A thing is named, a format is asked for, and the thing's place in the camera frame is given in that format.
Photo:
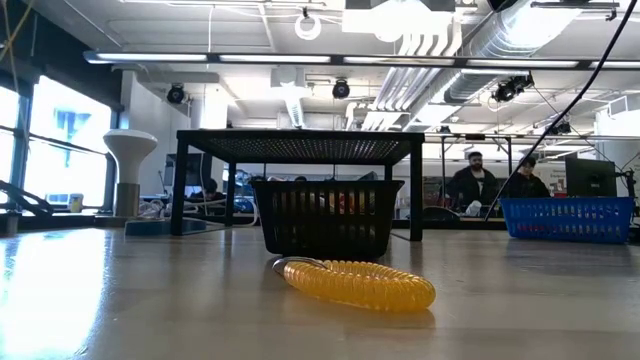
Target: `yellow coiled tube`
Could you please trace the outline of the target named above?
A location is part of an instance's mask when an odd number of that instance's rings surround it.
[[[423,311],[436,298],[426,279],[372,263],[291,261],[282,275],[305,294],[371,310]]]

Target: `table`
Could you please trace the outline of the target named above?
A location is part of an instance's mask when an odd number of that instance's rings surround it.
[[[229,164],[239,163],[383,165],[385,180],[393,166],[410,156],[411,241],[422,240],[422,143],[424,134],[325,130],[180,130],[177,132],[171,234],[182,235],[184,188],[189,146]],[[225,225],[231,226],[235,188],[227,189]]]

